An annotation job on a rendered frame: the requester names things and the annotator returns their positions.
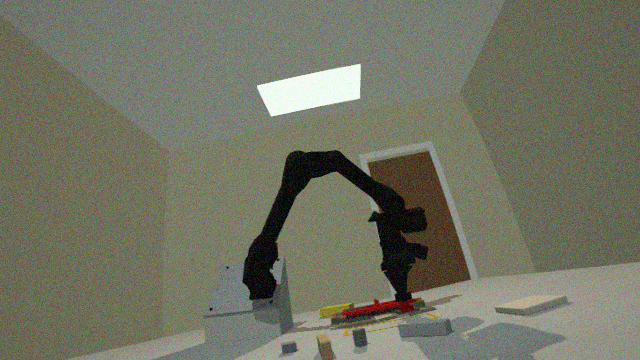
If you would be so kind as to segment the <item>beige flat rectangular block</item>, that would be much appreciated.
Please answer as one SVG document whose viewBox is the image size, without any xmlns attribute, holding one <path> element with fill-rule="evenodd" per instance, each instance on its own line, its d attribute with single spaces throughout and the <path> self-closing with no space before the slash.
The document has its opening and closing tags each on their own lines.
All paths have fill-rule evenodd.
<svg viewBox="0 0 640 360">
<path fill-rule="evenodd" d="M 552 308 L 556 305 L 568 303 L 567 297 L 559 296 L 528 296 L 520 300 L 508 302 L 503 305 L 495 306 L 496 313 L 508 313 L 516 315 L 529 315 L 537 313 L 541 310 Z"/>
</svg>

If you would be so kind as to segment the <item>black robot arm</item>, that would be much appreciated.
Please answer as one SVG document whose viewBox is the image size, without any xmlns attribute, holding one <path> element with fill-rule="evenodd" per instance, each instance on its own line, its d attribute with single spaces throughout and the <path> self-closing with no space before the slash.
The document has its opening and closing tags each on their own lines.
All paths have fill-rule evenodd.
<svg viewBox="0 0 640 360">
<path fill-rule="evenodd" d="M 424 231 L 427 219 L 422 207 L 404 207 L 403 198 L 390 187 L 378 183 L 348 160 L 340 151 L 293 151 L 285 162 L 281 187 L 269 212 L 261 234 L 255 238 L 244 261 L 242 282 L 249 288 L 249 299 L 272 298 L 276 280 L 270 269 L 278 258 L 279 232 L 288 216 L 296 196 L 311 178 L 338 172 L 376 202 L 384 212 L 374 211 L 368 222 L 375 222 L 379 237 L 400 233 Z"/>
</svg>

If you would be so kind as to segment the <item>black tyre with grey hub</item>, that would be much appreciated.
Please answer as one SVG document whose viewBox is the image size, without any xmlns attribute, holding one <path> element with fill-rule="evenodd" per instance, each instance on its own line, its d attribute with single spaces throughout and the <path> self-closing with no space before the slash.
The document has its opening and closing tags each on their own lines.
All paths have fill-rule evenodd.
<svg viewBox="0 0 640 360">
<path fill-rule="evenodd" d="M 412 296 L 411 296 L 411 292 L 410 292 L 410 291 L 407 291 L 406 298 L 402 298 L 402 296 L 401 296 L 399 293 L 398 293 L 398 294 L 395 294 L 394 296 L 395 296 L 395 300 L 396 300 L 396 302 L 401 302 L 401 301 L 403 301 L 403 300 L 409 300 L 409 299 L 412 299 Z"/>
</svg>

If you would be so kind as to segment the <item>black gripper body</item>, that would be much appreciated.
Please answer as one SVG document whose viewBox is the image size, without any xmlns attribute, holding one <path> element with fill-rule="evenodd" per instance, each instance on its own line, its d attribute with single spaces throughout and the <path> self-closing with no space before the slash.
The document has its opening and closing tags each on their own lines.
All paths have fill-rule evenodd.
<svg viewBox="0 0 640 360">
<path fill-rule="evenodd" d="M 404 237 L 401 233 L 388 234 L 379 238 L 383 251 L 383 261 L 380 265 L 382 271 L 410 267 L 409 264 L 416 263 L 414 253 L 403 252 Z"/>
</svg>

